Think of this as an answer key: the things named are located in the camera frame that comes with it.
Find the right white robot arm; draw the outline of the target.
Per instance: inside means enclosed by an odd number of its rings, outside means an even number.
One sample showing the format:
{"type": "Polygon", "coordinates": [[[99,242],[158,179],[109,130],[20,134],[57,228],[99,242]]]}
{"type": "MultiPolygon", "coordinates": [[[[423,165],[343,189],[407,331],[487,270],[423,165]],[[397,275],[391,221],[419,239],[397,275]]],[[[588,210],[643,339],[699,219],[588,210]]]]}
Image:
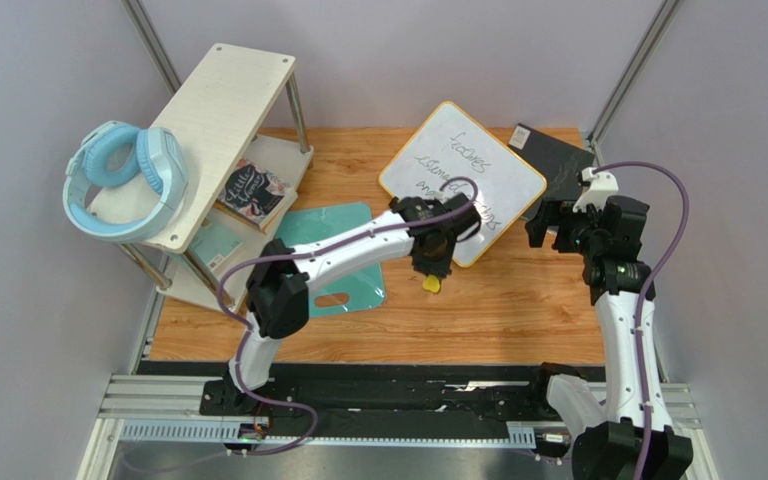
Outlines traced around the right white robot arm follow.
{"type": "Polygon", "coordinates": [[[553,250],[582,256],[603,337],[605,400],[572,374],[547,381],[546,401],[572,436],[577,479],[680,479],[694,458],[691,440],[674,429],[659,382],[655,288],[647,280],[650,267],[638,258],[648,210],[618,195],[602,208],[544,199],[526,225],[531,247],[541,247],[554,228],[553,250]]]}

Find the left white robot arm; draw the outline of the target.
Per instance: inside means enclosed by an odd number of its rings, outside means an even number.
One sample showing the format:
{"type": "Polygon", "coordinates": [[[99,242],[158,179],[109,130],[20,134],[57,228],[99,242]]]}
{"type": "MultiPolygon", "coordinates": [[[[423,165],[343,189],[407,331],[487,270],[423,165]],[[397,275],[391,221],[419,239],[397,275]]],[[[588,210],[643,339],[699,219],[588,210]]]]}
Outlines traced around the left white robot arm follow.
{"type": "Polygon", "coordinates": [[[310,298],[333,282],[384,261],[408,257],[413,268],[444,279],[451,274],[456,244],[474,236],[481,216],[473,199],[459,193],[445,201],[394,197],[369,222],[308,244],[277,238],[258,257],[230,267],[225,284],[247,269],[246,314],[235,314],[245,332],[228,362],[235,389],[252,394],[264,386],[283,340],[307,325],[310,298]]]}

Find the yellow framed whiteboard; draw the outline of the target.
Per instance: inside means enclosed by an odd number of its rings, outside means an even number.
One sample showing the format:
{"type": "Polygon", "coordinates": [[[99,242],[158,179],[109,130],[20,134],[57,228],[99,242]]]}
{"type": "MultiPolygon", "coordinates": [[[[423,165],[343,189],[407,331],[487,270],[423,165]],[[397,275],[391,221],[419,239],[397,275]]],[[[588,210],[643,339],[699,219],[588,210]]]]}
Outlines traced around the yellow framed whiteboard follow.
{"type": "Polygon", "coordinates": [[[441,103],[380,172],[390,195],[450,198],[473,195],[481,229],[456,246],[454,261],[472,266],[545,193],[533,166],[451,101],[441,103]]]}

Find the yellow bone-shaped eraser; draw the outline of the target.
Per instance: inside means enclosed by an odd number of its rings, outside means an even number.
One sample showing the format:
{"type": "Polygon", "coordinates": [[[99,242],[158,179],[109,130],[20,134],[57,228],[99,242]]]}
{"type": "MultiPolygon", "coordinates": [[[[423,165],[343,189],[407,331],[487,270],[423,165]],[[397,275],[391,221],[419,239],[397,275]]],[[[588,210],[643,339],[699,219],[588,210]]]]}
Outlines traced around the yellow bone-shaped eraser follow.
{"type": "Polygon", "coordinates": [[[421,286],[426,292],[438,294],[442,289],[442,281],[435,275],[427,275],[421,286]]]}

